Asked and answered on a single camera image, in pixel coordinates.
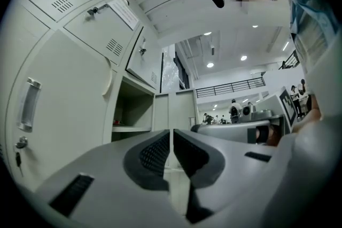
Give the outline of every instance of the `balcony railing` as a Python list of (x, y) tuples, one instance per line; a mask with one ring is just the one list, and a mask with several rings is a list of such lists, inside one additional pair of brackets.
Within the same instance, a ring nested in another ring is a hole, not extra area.
[(279, 69), (286, 69), (286, 68), (295, 68), (299, 64), (298, 56), (296, 50), (288, 57), (288, 59), (283, 62), (282, 66)]
[(250, 79), (250, 80), (244, 80), (224, 85), (216, 85), (214, 87), (209, 88), (203, 88), (203, 89), (197, 89), (197, 98), (200, 97), (207, 97), (207, 96), (215, 96), (215, 95), (221, 95), (225, 93), (232, 93), (236, 91), (242, 91), (247, 89), (254, 89), (265, 86), (265, 82), (262, 77)]

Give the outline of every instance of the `locker handle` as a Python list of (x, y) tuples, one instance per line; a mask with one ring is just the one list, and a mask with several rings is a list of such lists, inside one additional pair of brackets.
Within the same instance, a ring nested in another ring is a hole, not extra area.
[(23, 131), (32, 131), (33, 117), (41, 87), (42, 85), (32, 78), (28, 78), (25, 83), (23, 91), (24, 96), (22, 97), (20, 102), (17, 123), (18, 128)]
[(113, 81), (112, 63), (111, 63), (111, 61), (107, 57), (105, 57), (105, 59), (106, 59), (108, 65), (109, 65), (110, 77), (109, 77), (109, 81), (107, 83), (107, 86), (106, 86), (104, 92), (102, 93), (102, 96), (105, 96), (109, 92), (109, 89), (110, 89), (110, 87), (112, 85), (112, 81)]

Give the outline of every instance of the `open locker compartment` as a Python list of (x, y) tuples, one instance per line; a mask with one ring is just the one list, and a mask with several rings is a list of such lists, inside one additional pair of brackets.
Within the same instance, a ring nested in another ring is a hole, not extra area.
[(152, 129), (153, 95), (129, 81), (121, 82), (112, 128), (112, 141), (134, 137)]

